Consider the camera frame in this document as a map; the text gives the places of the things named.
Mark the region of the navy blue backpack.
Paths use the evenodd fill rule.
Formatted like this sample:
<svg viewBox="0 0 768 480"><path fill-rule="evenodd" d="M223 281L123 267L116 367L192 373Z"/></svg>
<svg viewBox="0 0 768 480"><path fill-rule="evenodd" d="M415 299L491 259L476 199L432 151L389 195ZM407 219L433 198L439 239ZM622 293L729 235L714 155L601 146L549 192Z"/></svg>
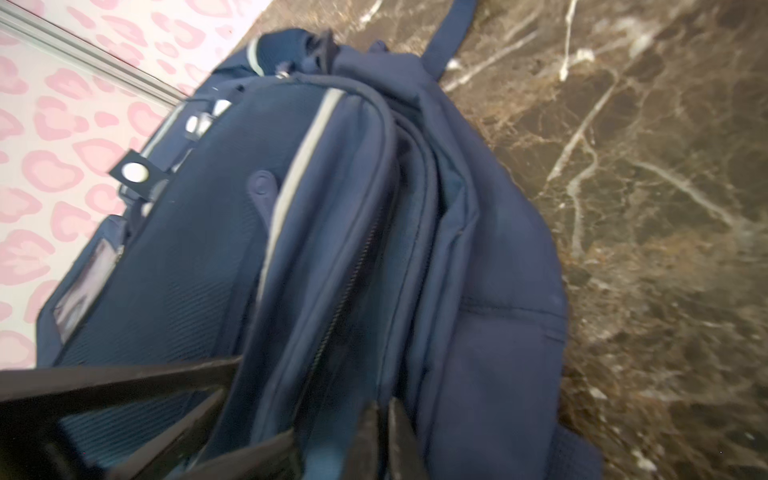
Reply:
<svg viewBox="0 0 768 480"><path fill-rule="evenodd" d="M291 430L339 479L399 399L430 479L599 479L557 419L567 297L550 231L439 86L475 13L421 55L263 35L112 169L111 215L38 318L40 369L239 357L170 475Z"/></svg>

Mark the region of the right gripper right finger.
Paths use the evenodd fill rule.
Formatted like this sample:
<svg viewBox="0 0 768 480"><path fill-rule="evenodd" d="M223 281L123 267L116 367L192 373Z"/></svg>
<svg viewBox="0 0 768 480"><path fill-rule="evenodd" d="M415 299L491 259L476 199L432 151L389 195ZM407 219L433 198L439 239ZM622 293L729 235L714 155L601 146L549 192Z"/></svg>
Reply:
<svg viewBox="0 0 768 480"><path fill-rule="evenodd" d="M392 398L387 410L388 473L392 480L428 480L420 444L403 403Z"/></svg>

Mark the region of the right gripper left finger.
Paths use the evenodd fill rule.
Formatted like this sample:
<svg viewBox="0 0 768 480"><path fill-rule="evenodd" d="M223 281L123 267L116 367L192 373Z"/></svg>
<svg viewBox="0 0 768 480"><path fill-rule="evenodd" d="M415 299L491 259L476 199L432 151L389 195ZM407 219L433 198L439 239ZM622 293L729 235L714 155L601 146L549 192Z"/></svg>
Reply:
<svg viewBox="0 0 768 480"><path fill-rule="evenodd" d="M362 410L353 439L349 445L342 480L376 480L380 464L380 416L376 402Z"/></svg>

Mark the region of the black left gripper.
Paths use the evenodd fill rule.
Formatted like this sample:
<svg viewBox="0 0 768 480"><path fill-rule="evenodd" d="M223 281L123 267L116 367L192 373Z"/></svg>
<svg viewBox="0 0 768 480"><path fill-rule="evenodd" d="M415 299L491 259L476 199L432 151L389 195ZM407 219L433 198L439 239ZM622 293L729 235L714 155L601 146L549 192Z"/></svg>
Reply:
<svg viewBox="0 0 768 480"><path fill-rule="evenodd" d="M1 373L1 468L16 479L101 479L58 427L91 410L179 392L228 387L239 357L163 365L76 366ZM189 414L105 473L107 479L164 479L196 454L212 432L224 393ZM205 461L181 479L297 479L299 450L289 430L254 447Z"/></svg>

